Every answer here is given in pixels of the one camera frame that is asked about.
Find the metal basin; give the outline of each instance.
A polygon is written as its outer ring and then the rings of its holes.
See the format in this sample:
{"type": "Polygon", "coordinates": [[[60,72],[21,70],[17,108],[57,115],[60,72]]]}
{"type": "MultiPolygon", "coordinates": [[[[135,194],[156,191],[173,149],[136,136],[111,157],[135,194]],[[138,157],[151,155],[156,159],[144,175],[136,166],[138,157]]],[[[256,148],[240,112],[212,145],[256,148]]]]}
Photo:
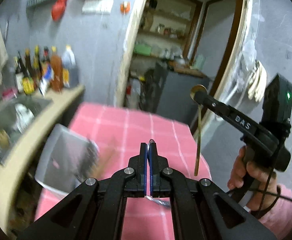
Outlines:
{"type": "MultiPolygon", "coordinates": [[[[52,101],[46,100],[42,98],[36,98],[31,96],[22,95],[17,98],[13,98],[7,101],[0,102],[0,131],[5,130],[5,132],[9,136],[9,148],[5,150],[0,149],[0,163],[4,164],[5,159],[9,155],[9,152],[16,144],[18,139],[21,137],[22,133],[18,130],[14,129],[14,125],[16,123],[16,104],[22,104],[26,106],[33,112],[34,118],[31,122],[33,122],[36,117],[46,108],[52,101]]],[[[23,130],[23,133],[31,126],[31,123],[27,126],[26,129],[23,130]]]]}

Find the human hand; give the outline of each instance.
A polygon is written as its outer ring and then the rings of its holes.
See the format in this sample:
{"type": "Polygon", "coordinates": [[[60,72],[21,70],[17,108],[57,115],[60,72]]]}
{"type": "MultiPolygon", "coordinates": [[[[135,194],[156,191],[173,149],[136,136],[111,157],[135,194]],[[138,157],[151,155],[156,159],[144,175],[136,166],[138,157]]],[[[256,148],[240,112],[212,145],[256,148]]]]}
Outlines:
{"type": "MultiPolygon", "coordinates": [[[[227,187],[230,190],[234,189],[235,187],[241,188],[244,184],[243,177],[245,176],[246,172],[248,172],[248,174],[251,177],[261,182],[259,189],[264,190],[270,170],[257,166],[255,162],[248,162],[245,167],[245,164],[243,162],[243,157],[245,156],[245,150],[246,150],[245,146],[239,150],[239,155],[237,156],[234,162],[234,166],[230,173],[230,179],[227,183],[227,187]]],[[[275,193],[275,194],[277,193],[277,178],[276,178],[275,172],[273,172],[271,176],[267,191],[275,193]]],[[[265,198],[262,204],[262,210],[268,208],[275,201],[275,199],[276,199],[275,196],[265,195],[265,198]]],[[[250,208],[250,210],[252,211],[257,211],[261,201],[262,201],[262,193],[256,192],[254,196],[251,198],[251,200],[247,203],[246,206],[250,208]]]]}

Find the pink tablecloth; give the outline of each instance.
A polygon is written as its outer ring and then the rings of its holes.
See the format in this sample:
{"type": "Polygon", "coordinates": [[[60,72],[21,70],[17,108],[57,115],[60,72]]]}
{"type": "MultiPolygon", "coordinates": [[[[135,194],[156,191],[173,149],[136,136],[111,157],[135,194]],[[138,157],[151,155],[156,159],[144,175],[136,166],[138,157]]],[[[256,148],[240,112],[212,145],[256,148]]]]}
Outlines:
{"type": "MultiPolygon", "coordinates": [[[[90,135],[99,146],[101,158],[112,138],[117,141],[119,155],[107,166],[103,178],[127,167],[129,158],[139,154],[141,142],[156,141],[158,154],[168,159],[169,166],[192,179],[209,178],[209,166],[201,157],[198,176],[194,177],[196,143],[187,125],[141,111],[83,103],[73,118],[70,129],[90,135]]],[[[43,190],[36,219],[57,204],[48,190],[43,190]]],[[[129,198],[122,231],[123,240],[173,240],[171,211],[146,198],[129,198]]]]}

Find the red hanging object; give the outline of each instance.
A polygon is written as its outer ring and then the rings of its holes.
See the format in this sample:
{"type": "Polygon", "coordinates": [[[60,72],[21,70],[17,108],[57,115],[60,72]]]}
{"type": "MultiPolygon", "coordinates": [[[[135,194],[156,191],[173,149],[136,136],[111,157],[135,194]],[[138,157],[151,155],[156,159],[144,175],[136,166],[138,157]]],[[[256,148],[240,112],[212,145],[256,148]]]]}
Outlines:
{"type": "Polygon", "coordinates": [[[59,21],[63,16],[66,9],[67,0],[57,0],[57,2],[52,6],[51,17],[53,21],[59,21]]]}

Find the plastic bottle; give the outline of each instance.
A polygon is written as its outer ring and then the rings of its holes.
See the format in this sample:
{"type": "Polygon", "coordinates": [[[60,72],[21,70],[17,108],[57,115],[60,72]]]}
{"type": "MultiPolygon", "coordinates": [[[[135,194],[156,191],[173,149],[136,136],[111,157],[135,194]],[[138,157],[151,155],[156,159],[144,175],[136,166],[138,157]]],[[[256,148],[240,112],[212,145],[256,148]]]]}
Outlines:
{"type": "Polygon", "coordinates": [[[63,62],[63,82],[65,88],[74,88],[79,84],[78,67],[76,66],[75,56],[71,47],[66,46],[62,57],[63,62]]]}
{"type": "Polygon", "coordinates": [[[54,78],[51,80],[51,88],[56,92],[61,92],[63,89],[63,66],[61,58],[57,55],[56,47],[51,47],[52,54],[50,58],[50,65],[54,71],[54,78]]]}

